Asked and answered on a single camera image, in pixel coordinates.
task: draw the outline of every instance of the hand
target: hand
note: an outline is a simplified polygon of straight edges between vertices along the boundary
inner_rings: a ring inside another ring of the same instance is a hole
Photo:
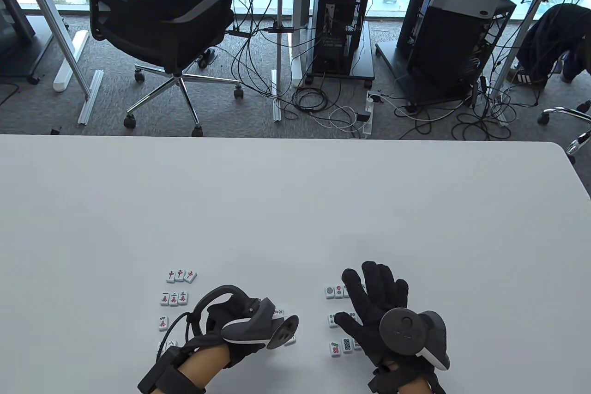
[[[353,269],[343,271],[342,281],[363,326],[346,312],[336,314],[334,322],[353,337],[375,366],[378,366],[382,360],[382,363],[386,363],[388,360],[396,361],[398,357],[380,337],[380,320],[393,308],[407,307],[408,284],[404,280],[394,281],[390,268],[377,265],[375,261],[366,261],[361,269],[365,276],[367,293]]]
[[[232,320],[239,318],[250,317],[253,314],[249,312],[247,305],[240,300],[239,297],[232,295],[227,302],[211,305],[207,308],[209,316],[205,323],[205,334],[220,334],[222,327],[227,325]],[[242,345],[235,343],[227,343],[220,336],[220,343],[226,343],[230,350],[230,363],[226,368],[234,366],[239,363],[245,356],[257,352],[264,348],[263,344]]]
[[[367,293],[361,280],[353,269],[345,269],[343,284],[347,287],[353,307],[363,325],[357,323],[346,312],[334,316],[334,322],[344,332],[353,337],[369,360],[377,369],[374,379],[369,383],[372,392],[393,394],[411,382],[426,379],[436,394],[445,394],[435,376],[435,368],[426,359],[417,356],[403,356],[393,352],[380,335],[380,321],[386,312],[393,308],[406,308],[408,304],[408,284],[404,280],[394,280],[392,271],[386,265],[366,261],[361,265],[365,276]],[[426,387],[424,382],[418,384]]]

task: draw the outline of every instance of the wheeled stand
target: wheeled stand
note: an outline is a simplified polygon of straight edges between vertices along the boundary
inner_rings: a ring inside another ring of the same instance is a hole
[[[542,115],[538,117],[538,124],[546,126],[550,121],[550,114],[559,113],[566,114],[574,117],[575,119],[583,120],[591,125],[591,115],[587,115],[586,112],[591,108],[591,100],[587,100],[585,103],[580,104],[576,109],[556,107],[544,109]],[[566,149],[566,155],[571,164],[575,164],[576,158],[574,154],[579,151],[588,141],[591,139],[591,128],[577,137]]]
[[[197,111],[195,111],[195,108],[191,104],[191,100],[188,97],[188,92],[187,92],[187,87],[185,85],[185,82],[187,81],[187,82],[197,82],[197,83],[224,83],[224,84],[235,85],[234,98],[243,98],[244,97],[244,90],[242,89],[242,86],[240,86],[240,82],[238,80],[229,79],[229,78],[205,77],[204,75],[194,75],[192,73],[187,73],[187,71],[189,69],[191,69],[191,67],[193,67],[194,63],[195,62],[191,63],[190,65],[188,65],[188,67],[186,67],[186,69],[184,69],[183,71],[180,71],[179,73],[165,73],[164,69],[160,69],[158,67],[148,67],[148,66],[135,65],[134,77],[135,77],[135,81],[137,81],[138,83],[142,83],[145,81],[145,76],[144,76],[143,71],[146,71],[148,73],[155,73],[156,75],[161,75],[162,77],[168,77],[168,80],[165,81],[164,83],[162,83],[160,86],[158,86],[155,90],[150,92],[147,96],[145,96],[144,98],[139,100],[132,107],[127,109],[127,116],[125,117],[125,120],[123,121],[123,126],[125,126],[128,129],[135,128],[136,121],[135,121],[135,117],[133,116],[133,111],[135,111],[139,107],[142,107],[143,105],[148,103],[148,101],[152,100],[153,98],[159,96],[160,94],[165,92],[167,89],[169,89],[171,86],[177,85],[177,86],[179,86],[181,92],[183,92],[183,96],[184,96],[184,99],[187,103],[187,107],[191,111],[191,115],[193,116],[193,119],[195,121],[195,128],[194,128],[193,132],[191,133],[191,136],[192,137],[203,137],[203,129],[201,128],[201,124],[199,123],[199,117],[197,115]]]

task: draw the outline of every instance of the chair caster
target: chair caster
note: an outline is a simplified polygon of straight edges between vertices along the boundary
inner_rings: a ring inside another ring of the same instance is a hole
[[[242,86],[236,85],[234,88],[234,98],[237,100],[238,98],[244,98],[244,89],[242,89]]]
[[[191,132],[191,136],[192,137],[203,137],[203,129],[201,128],[200,124],[195,126],[195,129],[193,130],[193,132]]]
[[[135,78],[135,81],[137,81],[137,83],[143,83],[146,80],[146,77],[144,73],[141,71],[141,69],[135,69],[135,74],[133,75],[133,77]]]
[[[208,67],[213,61],[216,59],[216,50],[214,48],[209,48],[203,54],[201,54],[197,58],[197,65],[199,69],[205,69]]]
[[[540,117],[538,117],[538,124],[540,124],[541,126],[546,126],[550,121],[550,116],[549,114],[542,114],[540,115]]]
[[[577,107],[577,111],[585,114],[587,113],[587,111],[589,111],[589,109],[591,109],[591,100],[587,100],[585,103],[582,103]]]
[[[33,75],[29,75],[27,77],[27,82],[30,85],[38,85],[39,84],[39,78],[38,77],[34,77]]]
[[[135,117],[133,114],[129,114],[125,117],[123,126],[125,126],[127,129],[135,129]]]

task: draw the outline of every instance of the chair armrest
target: chair armrest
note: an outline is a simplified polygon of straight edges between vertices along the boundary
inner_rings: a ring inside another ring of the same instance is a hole
[[[183,16],[175,18],[174,20],[162,20],[161,23],[173,25],[177,30],[194,30],[193,22],[200,20],[201,16],[206,14],[210,9],[219,8],[220,5],[218,3],[220,2],[228,3],[227,8],[231,8],[232,0],[204,0]]]

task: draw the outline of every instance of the sneaker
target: sneaker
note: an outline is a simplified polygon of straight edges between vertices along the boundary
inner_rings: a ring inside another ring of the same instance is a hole
[[[544,88],[546,83],[548,82],[547,79],[532,81],[530,76],[525,73],[523,69],[509,69],[509,73],[507,74],[507,79],[515,84],[515,85],[523,85],[529,86],[530,88]]]
[[[573,79],[572,79],[572,78],[567,78],[567,77],[564,77],[564,73],[560,73],[560,79],[561,79],[561,80],[562,80],[564,83],[568,83],[568,84],[571,84],[571,83],[573,82]]]

